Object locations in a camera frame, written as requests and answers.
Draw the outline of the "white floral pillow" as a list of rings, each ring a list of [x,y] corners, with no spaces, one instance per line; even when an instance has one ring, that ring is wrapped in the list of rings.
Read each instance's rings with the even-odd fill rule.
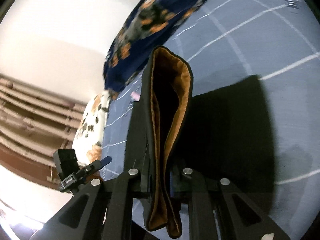
[[[109,92],[103,90],[90,100],[85,107],[72,143],[72,149],[75,150],[78,164],[82,167],[101,157],[103,132],[109,105]]]

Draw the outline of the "beige pleated curtain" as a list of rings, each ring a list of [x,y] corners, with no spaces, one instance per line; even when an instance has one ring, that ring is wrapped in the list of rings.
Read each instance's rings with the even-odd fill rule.
[[[53,153],[71,148],[83,103],[1,76],[1,166],[57,189]]]

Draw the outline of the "navy dog print blanket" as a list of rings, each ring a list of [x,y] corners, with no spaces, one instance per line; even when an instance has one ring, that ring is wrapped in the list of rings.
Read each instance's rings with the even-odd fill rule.
[[[207,0],[140,0],[114,38],[104,63],[104,89],[115,99],[144,68],[152,50]]]

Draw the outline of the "blue grid bed sheet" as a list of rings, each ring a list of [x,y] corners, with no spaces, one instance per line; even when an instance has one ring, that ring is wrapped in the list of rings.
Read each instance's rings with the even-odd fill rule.
[[[207,0],[157,47],[168,48],[189,64],[193,96],[257,76],[273,134],[274,183],[268,216],[277,228],[261,239],[319,239],[319,21],[309,2]],[[113,161],[101,171],[106,181],[126,182],[129,176],[131,168],[124,164],[127,135],[148,62],[111,98],[103,155]],[[169,237],[166,229],[146,230],[136,194],[128,204],[128,220],[108,215],[124,238],[203,239],[191,235],[187,203],[181,205],[178,238]],[[225,239],[219,223],[216,230],[215,239]]]

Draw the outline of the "black pants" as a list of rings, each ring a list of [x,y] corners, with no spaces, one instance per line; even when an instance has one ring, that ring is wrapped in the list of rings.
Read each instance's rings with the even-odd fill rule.
[[[141,199],[144,227],[182,235],[182,203],[170,197],[173,166],[189,167],[191,235],[261,239],[275,233],[268,216],[274,183],[274,145],[257,76],[197,96],[189,64],[155,48],[142,75],[125,148],[125,167],[149,145],[150,195]]]

